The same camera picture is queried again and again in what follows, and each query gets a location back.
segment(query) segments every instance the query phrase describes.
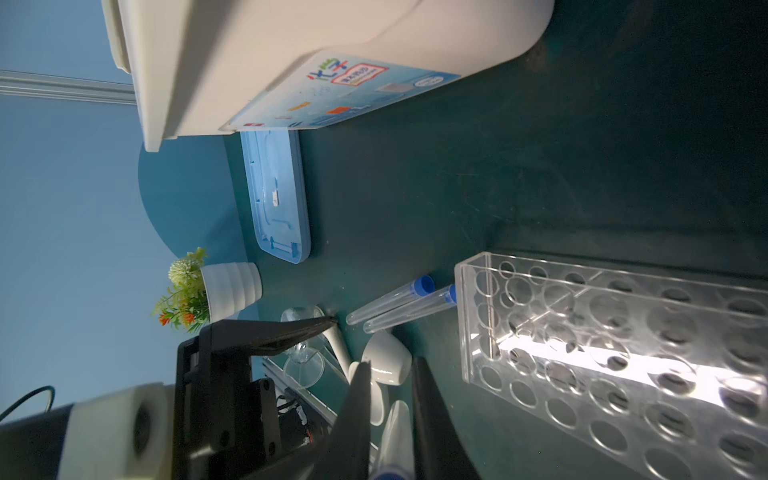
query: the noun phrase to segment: test tube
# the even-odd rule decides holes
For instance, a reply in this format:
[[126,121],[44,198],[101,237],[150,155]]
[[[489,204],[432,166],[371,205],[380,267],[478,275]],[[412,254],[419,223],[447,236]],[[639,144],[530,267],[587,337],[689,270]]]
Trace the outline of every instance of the test tube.
[[450,285],[365,322],[362,331],[374,333],[390,326],[432,315],[456,306],[456,285]]
[[408,282],[397,290],[393,290],[350,313],[346,316],[346,324],[354,325],[360,323],[418,298],[423,298],[434,291],[435,281],[429,275],[420,276],[416,280]]

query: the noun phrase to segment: black cable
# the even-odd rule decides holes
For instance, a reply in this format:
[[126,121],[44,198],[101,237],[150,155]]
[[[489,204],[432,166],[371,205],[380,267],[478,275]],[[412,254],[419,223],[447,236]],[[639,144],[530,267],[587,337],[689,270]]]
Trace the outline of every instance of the black cable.
[[16,403],[14,403],[13,405],[11,405],[7,409],[5,409],[5,411],[3,413],[0,413],[0,422],[5,420],[5,417],[7,417],[8,415],[11,415],[11,412],[16,410],[19,405],[21,405],[22,403],[26,402],[27,400],[29,400],[33,396],[37,395],[38,393],[44,392],[45,390],[48,390],[51,393],[51,398],[48,400],[48,406],[45,407],[45,411],[46,412],[50,412],[51,411],[51,407],[53,406],[53,399],[56,396],[56,389],[53,388],[50,385],[46,385],[46,386],[40,387],[39,389],[34,389],[30,393],[28,393],[25,396],[21,397],[20,399],[16,400]]

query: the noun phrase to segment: dark green tabletop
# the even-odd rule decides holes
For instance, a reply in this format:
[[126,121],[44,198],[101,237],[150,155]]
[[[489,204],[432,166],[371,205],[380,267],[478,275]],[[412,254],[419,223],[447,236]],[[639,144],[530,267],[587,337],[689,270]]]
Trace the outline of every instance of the dark green tabletop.
[[[301,132],[299,265],[258,248],[227,138],[260,318],[317,304],[342,319],[424,273],[447,285],[483,250],[765,280],[767,19],[765,2],[563,0],[526,55]],[[359,359],[369,336],[341,328]],[[483,478],[642,478],[464,383],[455,310],[393,333],[427,358]]]

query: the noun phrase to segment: ribbed white pot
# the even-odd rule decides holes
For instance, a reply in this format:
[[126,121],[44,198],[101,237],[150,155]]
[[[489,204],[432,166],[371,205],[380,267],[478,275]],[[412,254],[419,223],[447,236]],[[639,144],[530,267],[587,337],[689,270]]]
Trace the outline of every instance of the ribbed white pot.
[[212,323],[240,312],[261,298],[261,275],[255,263],[218,263],[203,266],[200,271]]

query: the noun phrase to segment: white plastic box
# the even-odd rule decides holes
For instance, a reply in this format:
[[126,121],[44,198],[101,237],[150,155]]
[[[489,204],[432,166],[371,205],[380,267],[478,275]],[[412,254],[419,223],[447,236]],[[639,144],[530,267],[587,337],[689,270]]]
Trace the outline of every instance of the white plastic box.
[[317,128],[525,53],[554,0],[102,0],[144,146]]

